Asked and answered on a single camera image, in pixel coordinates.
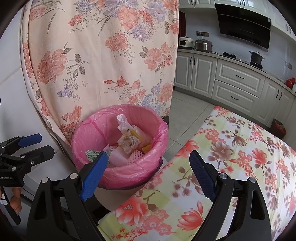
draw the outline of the electrical outlet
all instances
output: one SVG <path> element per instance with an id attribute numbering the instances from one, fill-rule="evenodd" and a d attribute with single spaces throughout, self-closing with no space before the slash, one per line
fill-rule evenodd
<path id="1" fill-rule="evenodd" d="M 285 62 L 285 66 L 287 66 L 289 69 L 292 69 L 292 65 L 289 62 Z"/>
<path id="2" fill-rule="evenodd" d="M 198 32 L 198 31 L 196 31 L 196 36 L 209 37 L 209 36 L 210 36 L 210 33 L 208 33 L 208 32 Z"/>

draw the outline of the range hood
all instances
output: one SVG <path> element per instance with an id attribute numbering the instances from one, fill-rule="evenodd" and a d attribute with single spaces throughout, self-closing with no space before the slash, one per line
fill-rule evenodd
<path id="1" fill-rule="evenodd" d="M 268 50 L 270 40 L 269 18 L 247 9 L 215 4 L 220 33 L 233 36 Z"/>

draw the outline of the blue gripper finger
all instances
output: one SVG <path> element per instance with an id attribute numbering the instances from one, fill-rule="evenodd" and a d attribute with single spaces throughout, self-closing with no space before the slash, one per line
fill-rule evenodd
<path id="1" fill-rule="evenodd" d="M 99 181 L 108 165 L 107 153 L 103 152 L 98 156 L 98 158 L 99 159 L 97 161 L 94 161 L 95 163 L 92 169 L 89 171 L 86 178 L 82 182 L 80 198 L 84 202 L 94 194 L 94 191 L 97 188 Z"/>
<path id="2" fill-rule="evenodd" d="M 197 151 L 192 151 L 189 156 L 190 166 L 198 180 L 205 196 L 214 202 L 217 198 L 215 193 L 215 183 L 204 167 L 205 162 Z"/>
<path id="3" fill-rule="evenodd" d="M 27 147 L 27 146 L 31 146 L 31 145 L 40 143 L 41 141 L 42 141 L 42 136 L 38 133 L 38 134 L 31 135 L 31 136 L 23 137 L 18 142 L 18 145 L 20 147 Z"/>

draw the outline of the drawer handle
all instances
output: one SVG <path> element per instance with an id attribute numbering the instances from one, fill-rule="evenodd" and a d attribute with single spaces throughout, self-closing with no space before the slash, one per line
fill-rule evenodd
<path id="1" fill-rule="evenodd" d="M 243 77 L 240 77 L 240 76 L 238 76 L 238 75 L 236 75 L 236 77 L 238 77 L 238 78 L 241 78 L 241 79 L 243 79 L 243 80 L 244 80 L 244 78 L 243 78 Z"/>

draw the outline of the finger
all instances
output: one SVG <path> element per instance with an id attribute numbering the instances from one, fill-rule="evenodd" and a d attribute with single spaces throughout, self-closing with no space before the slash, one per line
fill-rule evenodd
<path id="1" fill-rule="evenodd" d="M 20 198 L 12 197 L 10 200 L 10 206 L 16 213 L 19 213 L 22 210 Z"/>
<path id="2" fill-rule="evenodd" d="M 13 196 L 15 196 L 16 198 L 20 198 L 21 192 L 22 192 L 21 188 L 12 188 Z"/>

